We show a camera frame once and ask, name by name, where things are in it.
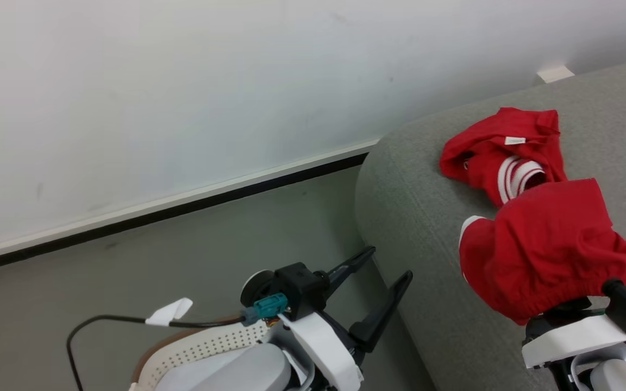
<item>black cable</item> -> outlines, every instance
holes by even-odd
[[[79,372],[77,372],[77,364],[74,361],[74,354],[72,353],[72,339],[76,336],[77,332],[79,332],[84,327],[92,324],[95,321],[107,320],[107,321],[126,321],[130,323],[139,323],[146,324],[146,319],[135,318],[135,317],[123,317],[120,315],[97,315],[90,319],[87,319],[79,324],[79,326],[74,327],[74,330],[69,333],[67,336],[67,356],[69,356],[69,365],[72,367],[72,373],[74,374],[74,380],[77,382],[77,389],[79,391],[84,391],[84,387],[82,387],[82,381],[79,379]],[[219,327],[219,326],[228,326],[229,324],[236,324],[246,320],[245,317],[237,317],[234,319],[228,319],[225,321],[213,321],[213,322],[202,322],[202,323],[189,323],[189,322],[181,322],[181,321],[172,321],[168,324],[168,327],[181,327],[182,329],[210,329],[211,327]]]

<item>red garment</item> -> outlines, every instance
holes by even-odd
[[[626,284],[626,241],[612,230],[596,180],[537,186],[460,234],[460,269],[495,311],[524,325],[563,302]]]
[[[557,111],[499,109],[450,139],[439,166],[445,176],[484,189],[497,207],[539,183],[566,181]]]

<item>perforated panel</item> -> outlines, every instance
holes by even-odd
[[[149,358],[139,375],[136,389],[153,391],[161,378],[172,368],[215,354],[251,346],[267,334],[268,330],[263,321],[249,327],[233,324],[197,332],[173,342],[159,349]]]

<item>white wall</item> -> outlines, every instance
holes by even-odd
[[[0,0],[0,242],[625,61],[614,0]]]

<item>gray sofa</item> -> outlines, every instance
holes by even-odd
[[[626,64],[434,114],[385,136],[360,172],[358,225],[378,248],[385,282],[415,273],[400,314],[440,391],[556,389],[546,369],[525,369],[524,328],[489,309],[463,280],[460,226],[496,210],[437,164],[450,137],[503,106],[557,109],[567,176],[598,180],[614,229],[626,238]]]

